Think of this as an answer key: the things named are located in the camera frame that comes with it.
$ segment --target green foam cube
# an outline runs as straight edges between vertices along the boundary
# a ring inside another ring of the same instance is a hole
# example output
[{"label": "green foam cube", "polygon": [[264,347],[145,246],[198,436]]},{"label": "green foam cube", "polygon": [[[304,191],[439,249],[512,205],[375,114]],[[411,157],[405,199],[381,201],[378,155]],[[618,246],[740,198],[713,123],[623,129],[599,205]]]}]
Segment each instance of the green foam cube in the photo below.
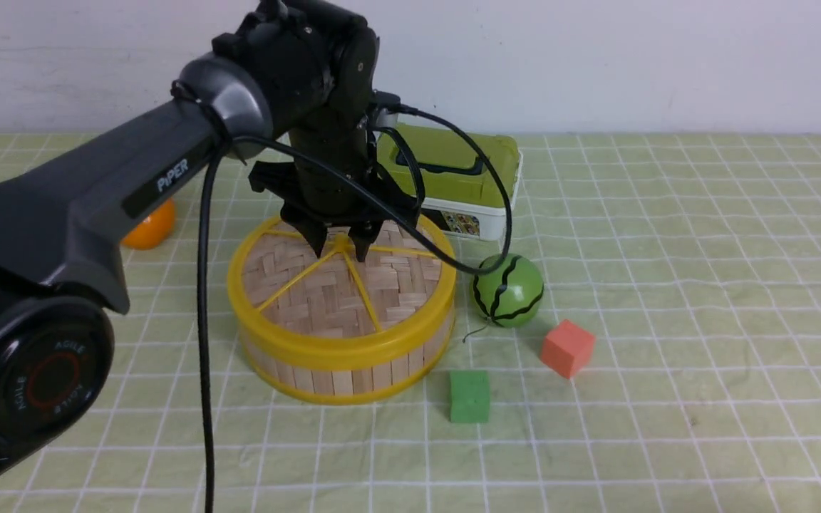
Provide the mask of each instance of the green foam cube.
[{"label": "green foam cube", "polygon": [[490,419],[490,380],[486,370],[451,370],[449,421],[485,423]]}]

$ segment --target toy watermelon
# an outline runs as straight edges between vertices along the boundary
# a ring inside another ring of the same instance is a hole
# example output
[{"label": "toy watermelon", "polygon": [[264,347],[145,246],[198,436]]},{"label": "toy watermelon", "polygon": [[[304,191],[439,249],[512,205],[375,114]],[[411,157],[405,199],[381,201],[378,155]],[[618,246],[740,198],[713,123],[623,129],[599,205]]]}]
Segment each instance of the toy watermelon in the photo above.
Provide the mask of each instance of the toy watermelon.
[{"label": "toy watermelon", "polygon": [[[480,263],[492,266],[501,254]],[[505,328],[531,321],[544,298],[544,279],[534,262],[510,253],[492,273],[473,277],[470,282],[473,302],[483,318]]]}]

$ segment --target black stripe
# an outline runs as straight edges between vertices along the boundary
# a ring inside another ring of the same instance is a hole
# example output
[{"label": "black stripe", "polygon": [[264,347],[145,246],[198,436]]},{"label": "black stripe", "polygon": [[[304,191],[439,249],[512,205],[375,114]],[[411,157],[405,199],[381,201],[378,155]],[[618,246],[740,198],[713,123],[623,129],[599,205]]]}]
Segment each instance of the black stripe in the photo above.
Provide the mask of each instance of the black stripe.
[{"label": "black stripe", "polygon": [[528,311],[530,311],[530,309],[534,308],[534,305],[537,305],[537,302],[540,301],[540,299],[543,298],[543,296],[544,296],[544,288],[543,288],[543,286],[541,286],[540,294],[537,295],[537,298],[534,298],[531,301],[530,305],[525,306],[522,309],[516,309],[516,311],[514,311],[512,313],[507,313],[507,314],[501,315],[499,317],[494,317],[494,318],[492,318],[492,320],[493,321],[499,321],[499,319],[515,318],[515,317],[518,317],[519,315],[522,315],[522,313],[527,313]]},{"label": "black stripe", "polygon": [[505,292],[505,289],[509,288],[509,275],[512,271],[515,270],[515,265],[517,265],[518,260],[521,260],[521,254],[516,254],[512,257],[512,261],[509,262],[509,266],[505,267],[505,271],[502,272],[502,283],[499,283],[499,286],[496,288],[496,294],[492,297],[492,308],[490,309],[490,318],[493,321],[496,319],[496,311],[499,309],[499,296]]},{"label": "black stripe", "polygon": [[473,300],[476,301],[477,306],[480,307],[480,311],[483,312],[483,315],[489,315],[486,305],[483,304],[483,298],[480,296],[480,289],[477,289],[477,282],[479,281],[480,277],[475,275],[473,277]]}]

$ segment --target light green tablecloth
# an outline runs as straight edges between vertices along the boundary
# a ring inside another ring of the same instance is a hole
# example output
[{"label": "light green tablecloth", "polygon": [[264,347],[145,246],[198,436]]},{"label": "light green tablecloth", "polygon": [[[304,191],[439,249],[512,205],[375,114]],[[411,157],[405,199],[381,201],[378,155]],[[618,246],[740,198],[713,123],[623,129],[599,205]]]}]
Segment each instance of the light green tablecloth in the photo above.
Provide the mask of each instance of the light green tablecloth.
[{"label": "light green tablecloth", "polygon": [[[0,180],[81,140],[0,135]],[[226,163],[212,228],[217,511],[821,512],[821,137],[519,142],[512,249],[545,272],[537,319],[462,344],[481,326],[463,279],[438,369],[375,406],[302,405],[244,363],[226,262],[280,203]],[[100,400],[0,478],[0,511],[201,509],[196,182],[173,240],[124,253],[133,310],[114,317]],[[470,262],[496,251],[455,248]],[[563,318],[597,335],[573,383],[535,355]],[[446,420],[453,368],[489,370],[486,425]]]}]

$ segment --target robotic arm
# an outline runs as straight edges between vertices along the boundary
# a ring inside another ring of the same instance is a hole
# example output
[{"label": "robotic arm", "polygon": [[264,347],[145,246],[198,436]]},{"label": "robotic arm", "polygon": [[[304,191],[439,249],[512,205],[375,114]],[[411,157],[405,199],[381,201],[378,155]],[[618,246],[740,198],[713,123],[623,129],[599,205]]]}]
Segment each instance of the robotic arm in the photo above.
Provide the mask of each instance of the robotic arm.
[{"label": "robotic arm", "polygon": [[130,306],[118,243],[222,156],[250,159],[288,134],[305,158],[257,163],[249,181],[284,199],[281,217],[317,254],[329,227],[349,227],[362,261],[388,218],[416,225],[423,180],[414,198],[376,162],[372,130],[388,133],[403,107],[372,88],[377,58],[362,16],[263,0],[183,68],[172,100],[0,182],[0,474],[97,398],[113,353],[104,309]]}]

